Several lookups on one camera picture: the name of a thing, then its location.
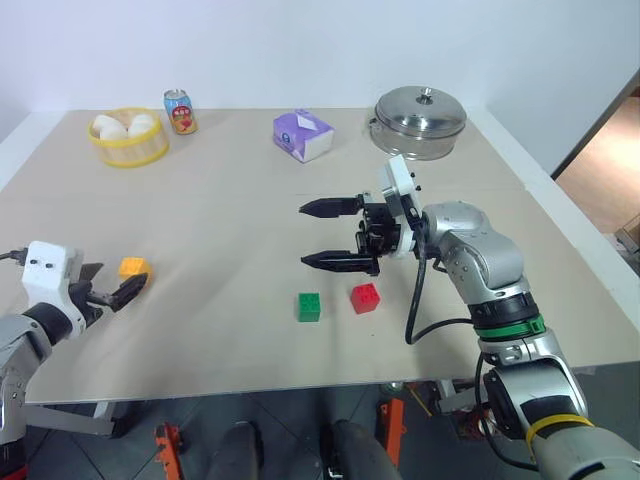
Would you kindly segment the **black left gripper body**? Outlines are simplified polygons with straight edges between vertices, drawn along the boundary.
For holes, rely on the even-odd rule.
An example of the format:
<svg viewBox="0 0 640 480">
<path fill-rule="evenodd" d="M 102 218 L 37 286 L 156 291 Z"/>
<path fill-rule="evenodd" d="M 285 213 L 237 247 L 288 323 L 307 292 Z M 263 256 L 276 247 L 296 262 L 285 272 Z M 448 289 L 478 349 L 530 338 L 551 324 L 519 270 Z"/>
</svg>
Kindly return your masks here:
<svg viewBox="0 0 640 480">
<path fill-rule="evenodd" d="M 93 289 L 89 280 L 80 280 L 69 286 L 69 296 L 85 321 L 98 321 L 103 315 L 103 307 L 109 305 L 109 295 Z"/>
</svg>

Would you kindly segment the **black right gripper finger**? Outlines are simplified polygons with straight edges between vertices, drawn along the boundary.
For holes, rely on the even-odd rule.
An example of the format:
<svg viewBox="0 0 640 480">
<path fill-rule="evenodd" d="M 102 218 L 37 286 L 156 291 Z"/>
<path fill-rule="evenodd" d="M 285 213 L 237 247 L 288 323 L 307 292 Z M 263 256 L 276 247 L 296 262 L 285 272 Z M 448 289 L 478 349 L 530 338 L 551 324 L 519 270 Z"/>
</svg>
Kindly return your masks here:
<svg viewBox="0 0 640 480">
<path fill-rule="evenodd" d="M 316 218 L 351 216 L 363 210 L 368 200 L 369 195 L 365 193 L 351 197 L 320 198 L 302 205 L 298 212 Z"/>
<path fill-rule="evenodd" d="M 309 267 L 334 273 L 362 272 L 370 276 L 379 274 L 379 263 L 375 256 L 348 250 L 321 251 L 302 257 L 301 262 Z"/>
</svg>

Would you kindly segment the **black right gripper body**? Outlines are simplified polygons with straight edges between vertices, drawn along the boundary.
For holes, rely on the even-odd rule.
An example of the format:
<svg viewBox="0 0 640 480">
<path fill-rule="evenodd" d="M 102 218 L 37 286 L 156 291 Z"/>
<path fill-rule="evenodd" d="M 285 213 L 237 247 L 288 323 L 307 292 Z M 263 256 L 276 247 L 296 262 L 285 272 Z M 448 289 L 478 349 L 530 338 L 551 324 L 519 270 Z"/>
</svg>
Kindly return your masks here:
<svg viewBox="0 0 640 480">
<path fill-rule="evenodd" d="M 362 220 L 355 234 L 358 253 L 374 257 L 395 253 L 401 227 L 389 206 L 385 202 L 374 202 L 368 193 L 358 195 L 357 200 L 362 210 Z"/>
</svg>

